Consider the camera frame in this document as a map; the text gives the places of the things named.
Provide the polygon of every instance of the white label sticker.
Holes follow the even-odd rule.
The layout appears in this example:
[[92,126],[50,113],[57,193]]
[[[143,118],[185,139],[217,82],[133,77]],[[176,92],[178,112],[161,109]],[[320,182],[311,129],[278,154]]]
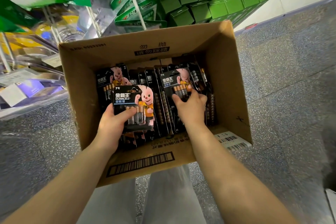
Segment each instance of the white label sticker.
[[216,134],[215,137],[222,144],[222,146],[227,148],[229,151],[235,151],[252,146],[252,144],[250,144],[248,141],[230,131]]
[[36,72],[30,68],[14,70],[8,74],[3,74],[0,76],[0,85],[8,86],[17,82],[23,82],[25,80],[35,78],[39,74],[39,72]]
[[44,63],[47,63],[48,65],[52,67],[59,67],[62,65],[61,63],[61,57],[58,53],[51,55],[49,57],[45,57],[42,59]]

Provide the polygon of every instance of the speckled floor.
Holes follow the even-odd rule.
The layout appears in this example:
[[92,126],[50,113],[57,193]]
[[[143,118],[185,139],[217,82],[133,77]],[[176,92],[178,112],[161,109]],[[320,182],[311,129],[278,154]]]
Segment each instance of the speckled floor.
[[[237,37],[254,145],[236,152],[302,223],[334,223],[336,1]],[[79,150],[68,100],[0,122],[0,220]],[[191,179],[208,223],[222,219],[199,169]],[[138,177],[137,219],[149,176]]]

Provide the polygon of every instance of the person's right hand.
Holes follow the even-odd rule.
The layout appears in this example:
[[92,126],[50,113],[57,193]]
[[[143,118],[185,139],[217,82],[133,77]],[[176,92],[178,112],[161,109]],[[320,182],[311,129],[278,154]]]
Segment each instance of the person's right hand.
[[191,96],[187,102],[183,102],[178,95],[172,95],[173,101],[177,108],[178,116],[186,127],[204,125],[204,112],[207,97],[198,94],[192,90]]

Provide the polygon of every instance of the hand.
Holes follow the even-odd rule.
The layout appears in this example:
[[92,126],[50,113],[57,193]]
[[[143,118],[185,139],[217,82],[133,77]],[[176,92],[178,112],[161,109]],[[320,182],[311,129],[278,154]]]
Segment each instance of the hand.
[[118,115],[114,115],[113,104],[109,104],[101,117],[98,132],[92,142],[92,145],[107,151],[107,153],[111,156],[117,150],[119,138],[123,132],[125,121],[135,115],[136,112],[136,108],[130,108]]
[[183,102],[176,94],[173,94],[172,98],[177,108],[178,116],[186,128],[204,125],[205,104],[207,102],[205,95],[198,94],[196,90],[192,90],[187,102]]

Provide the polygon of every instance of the pants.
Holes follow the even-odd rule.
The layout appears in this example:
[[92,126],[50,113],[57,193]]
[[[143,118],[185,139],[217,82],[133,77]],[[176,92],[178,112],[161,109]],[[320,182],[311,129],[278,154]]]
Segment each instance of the pants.
[[[134,224],[135,195],[135,179],[96,188],[77,224]],[[206,223],[188,165],[150,176],[141,223]]]

